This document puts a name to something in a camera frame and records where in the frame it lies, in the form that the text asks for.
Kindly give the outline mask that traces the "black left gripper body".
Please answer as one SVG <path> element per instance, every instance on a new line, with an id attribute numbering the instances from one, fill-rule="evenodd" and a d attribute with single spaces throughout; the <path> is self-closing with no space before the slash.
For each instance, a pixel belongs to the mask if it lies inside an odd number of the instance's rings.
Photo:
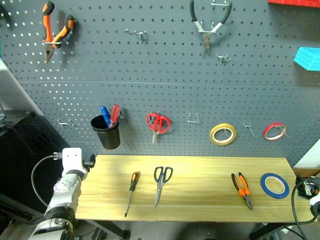
<path id="1" fill-rule="evenodd" d="M 95 166 L 95 163 L 96 163 L 96 156 L 95 156 L 95 154 L 92 154 L 89 159 L 83 160 L 83 167 L 89 173 L 90 170 Z"/>

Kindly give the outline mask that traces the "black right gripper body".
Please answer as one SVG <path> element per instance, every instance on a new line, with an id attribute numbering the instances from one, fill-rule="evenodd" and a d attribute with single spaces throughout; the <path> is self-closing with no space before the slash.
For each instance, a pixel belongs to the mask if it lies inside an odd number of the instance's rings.
<path id="1" fill-rule="evenodd" d="M 320 192 L 320 178 L 316 176 L 310 177 L 296 177 L 296 185 L 300 184 L 297 187 L 298 196 L 304 199 L 310 200 L 311 198 L 317 196 Z"/>

